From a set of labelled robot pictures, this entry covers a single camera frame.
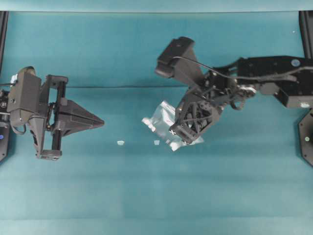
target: black plastic part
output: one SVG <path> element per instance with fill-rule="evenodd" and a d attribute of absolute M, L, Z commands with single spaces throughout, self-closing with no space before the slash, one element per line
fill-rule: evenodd
<path fill-rule="evenodd" d="M 58 87 L 58 93 L 57 93 L 57 104 L 61 103 L 61 99 L 65 97 L 65 90 L 66 90 L 66 83 L 60 82 Z M 58 121 L 59 112 L 58 107 L 57 111 L 55 112 L 54 121 Z M 61 131 L 57 130 L 53 133 L 53 139 L 52 139 L 52 150 L 61 150 L 61 140 L 62 140 L 62 134 Z"/>
<path fill-rule="evenodd" d="M 2 59 L 4 52 L 5 35 L 8 24 L 9 12 L 0 11 L 0 74 L 2 69 Z"/>
<path fill-rule="evenodd" d="M 313 110 L 299 122 L 302 157 L 313 166 Z"/>
<path fill-rule="evenodd" d="M 7 113 L 8 92 L 0 92 L 0 161 L 7 156 L 10 138 L 10 122 Z"/>
<path fill-rule="evenodd" d="M 300 11 L 299 24 L 301 30 L 304 55 L 313 58 L 313 11 Z"/>
<path fill-rule="evenodd" d="M 173 39 L 157 59 L 156 74 L 166 78 L 172 77 L 188 86 L 200 85 L 204 75 L 199 65 L 175 58 L 179 56 L 197 60 L 193 45 L 194 41 L 190 38 Z"/>

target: small white object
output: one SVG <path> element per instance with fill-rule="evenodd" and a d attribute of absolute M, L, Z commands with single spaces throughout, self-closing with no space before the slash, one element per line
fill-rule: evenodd
<path fill-rule="evenodd" d="M 18 80 L 18 74 L 15 74 L 11 77 L 11 83 L 16 83 Z"/>
<path fill-rule="evenodd" d="M 117 141 L 117 144 L 123 146 L 125 144 L 125 141 Z"/>
<path fill-rule="evenodd" d="M 301 108 L 309 108 L 310 107 L 308 102 L 301 102 L 300 106 L 301 106 Z"/>

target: metal bracket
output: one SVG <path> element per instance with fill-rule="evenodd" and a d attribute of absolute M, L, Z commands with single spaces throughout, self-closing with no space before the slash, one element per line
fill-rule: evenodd
<path fill-rule="evenodd" d="M 313 58 L 313 11 L 300 11 L 299 24 L 302 36 L 304 55 Z"/>
<path fill-rule="evenodd" d="M 299 122 L 299 136 L 302 157 L 313 165 L 313 110 Z"/>

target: wire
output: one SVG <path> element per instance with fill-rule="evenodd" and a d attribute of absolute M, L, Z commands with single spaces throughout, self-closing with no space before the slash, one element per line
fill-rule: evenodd
<path fill-rule="evenodd" d="M 288 72 L 284 72 L 284 73 L 278 73 L 278 74 L 270 74 L 270 75 L 264 75 L 264 76 L 255 76 L 255 77 L 245 77 L 245 76 L 228 76 L 226 74 L 223 74 L 219 71 L 217 71 L 216 69 L 209 67 L 207 65 L 204 65 L 198 61 L 186 58 L 186 57 L 182 57 L 182 56 L 174 56 L 173 59 L 184 59 L 187 61 L 190 61 L 192 63 L 195 63 L 197 65 L 200 65 L 222 77 L 225 78 L 230 78 L 230 79 L 244 79 L 244 80 L 257 80 L 257 81 L 277 81 L 277 80 L 287 80 L 287 81 L 292 81 L 292 82 L 296 82 L 297 78 L 294 76 L 290 76 L 291 74 L 294 74 L 296 72 L 302 71 L 302 70 L 313 70 L 313 66 L 304 66 L 304 67 L 299 67 L 295 70 L 291 70 Z"/>
<path fill-rule="evenodd" d="M 10 87 L 10 86 L 14 86 L 15 83 L 2 83 L 0 84 L 0 87 Z"/>

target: teal backdrop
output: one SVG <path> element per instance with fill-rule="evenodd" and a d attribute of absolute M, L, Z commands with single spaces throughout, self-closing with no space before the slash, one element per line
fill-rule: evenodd
<path fill-rule="evenodd" d="M 154 74 L 179 36 L 194 39 L 211 66 L 303 56 L 296 11 L 10 13 L 0 81 L 28 65 L 43 79 L 68 76 L 67 97 L 106 124 L 63 138 L 56 162 L 35 158 L 30 133 L 11 136 L 0 163 L 0 235 L 312 234 L 313 168 L 297 131 L 307 110 L 257 95 L 243 111 L 226 108 L 203 144 L 154 145 L 142 118 L 163 100 L 176 106 L 187 89 Z"/>

